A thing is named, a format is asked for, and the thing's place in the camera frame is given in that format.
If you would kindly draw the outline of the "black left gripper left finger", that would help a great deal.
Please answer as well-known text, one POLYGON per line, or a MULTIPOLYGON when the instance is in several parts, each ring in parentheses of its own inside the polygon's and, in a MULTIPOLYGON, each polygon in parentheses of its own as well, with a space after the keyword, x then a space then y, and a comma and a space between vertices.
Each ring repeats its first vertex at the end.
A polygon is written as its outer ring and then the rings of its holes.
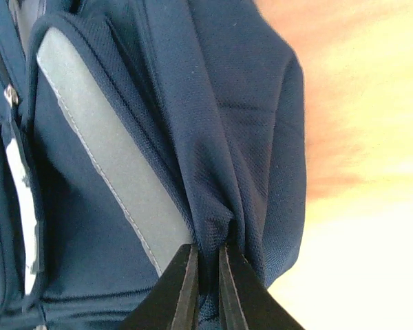
POLYGON ((120 324, 122 330, 199 327, 198 249, 181 245, 148 296, 120 324))

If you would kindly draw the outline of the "navy blue student backpack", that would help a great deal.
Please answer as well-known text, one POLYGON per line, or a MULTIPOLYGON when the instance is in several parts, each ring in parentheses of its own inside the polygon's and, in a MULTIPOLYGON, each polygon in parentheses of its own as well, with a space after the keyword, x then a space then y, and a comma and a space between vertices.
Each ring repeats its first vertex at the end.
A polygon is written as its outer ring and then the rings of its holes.
POLYGON ((304 229, 304 77, 253 1, 0 1, 0 329, 120 329, 181 245, 267 289, 304 229))

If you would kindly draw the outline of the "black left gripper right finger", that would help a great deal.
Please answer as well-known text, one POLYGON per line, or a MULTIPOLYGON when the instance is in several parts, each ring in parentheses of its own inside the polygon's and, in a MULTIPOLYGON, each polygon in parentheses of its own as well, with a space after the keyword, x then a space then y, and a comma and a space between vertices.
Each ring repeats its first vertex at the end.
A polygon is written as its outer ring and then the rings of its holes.
POLYGON ((236 245, 220 248, 219 288, 223 329, 304 329, 273 299, 236 245))

